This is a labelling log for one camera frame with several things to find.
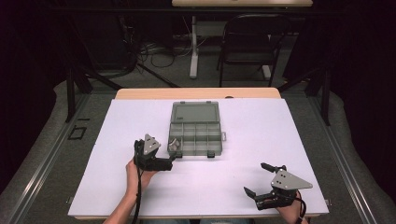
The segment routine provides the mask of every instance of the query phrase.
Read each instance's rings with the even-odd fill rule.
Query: hand
[[[126,165],[126,191],[119,205],[106,219],[105,223],[126,223],[128,216],[131,214],[136,203],[137,183],[139,182],[137,167],[134,160]],[[141,176],[142,191],[149,185],[149,181],[157,172],[145,171]]]
[[[297,198],[301,198],[300,192],[297,191]],[[278,207],[276,210],[289,224],[295,224],[300,217],[301,202],[294,200],[293,203],[286,207]]]
[[[126,168],[126,174],[127,174],[125,195],[126,196],[136,196],[137,183],[138,183],[139,179],[137,176],[137,167],[134,164],[134,160],[129,161],[125,168]],[[143,172],[143,174],[141,176],[142,191],[144,191],[147,188],[147,186],[149,185],[149,181],[157,173],[158,173],[157,171],[144,171]]]

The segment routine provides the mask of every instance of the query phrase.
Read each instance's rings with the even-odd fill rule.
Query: desk
[[[312,0],[173,0],[174,7],[311,7]],[[191,55],[191,68],[190,78],[197,78],[198,73],[198,48],[197,36],[198,35],[214,35],[222,36],[222,30],[225,22],[203,22],[202,27],[192,16],[191,22],[191,35],[192,35],[192,55]],[[265,77],[270,77],[271,72],[268,65],[262,67]]]
[[[219,102],[227,141],[214,159],[186,156],[174,161],[172,171],[156,174],[143,193],[140,218],[278,216],[275,209],[257,210],[244,192],[244,187],[260,194],[272,189],[275,174],[263,170],[261,162],[285,164],[291,173],[313,184],[312,189],[301,190],[308,216],[329,212],[288,106],[275,88],[194,88],[119,91],[107,111],[69,216],[110,215],[125,191],[125,164],[134,155],[134,140],[149,133],[166,145],[172,103],[181,100]],[[164,146],[157,157],[169,157]]]

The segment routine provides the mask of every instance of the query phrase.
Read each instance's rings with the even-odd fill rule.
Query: human hand
[[[147,188],[149,185],[149,181],[151,178],[157,174],[157,171],[144,171],[142,176],[141,176],[141,184],[142,184],[142,191]],[[137,175],[137,167],[134,164],[134,160],[131,160],[128,162],[126,165],[126,174],[127,174],[127,184],[126,184],[126,195],[129,196],[136,196],[137,194],[137,183],[139,181],[138,175]]]
[[[300,192],[297,191],[296,198],[301,199]],[[278,207],[276,210],[289,224],[295,224],[297,219],[300,217],[301,202],[294,200],[293,203],[286,207]]]

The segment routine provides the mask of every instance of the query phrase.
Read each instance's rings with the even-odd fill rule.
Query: black curtain
[[[346,44],[331,62],[331,90],[344,101],[352,141],[361,159],[396,202],[396,182],[389,178],[396,160],[396,4],[316,0],[314,7],[337,9],[344,15],[307,20],[284,77],[297,78],[323,65],[335,49],[340,50],[334,40],[343,39]]]
[[[0,3],[0,192],[19,169],[50,117],[65,79],[30,1]]]

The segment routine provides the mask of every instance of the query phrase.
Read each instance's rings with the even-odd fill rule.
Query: chair
[[[281,41],[290,28],[290,21],[282,15],[244,14],[230,19],[223,32],[219,86],[222,85],[224,64],[272,65],[270,87],[276,70]]]

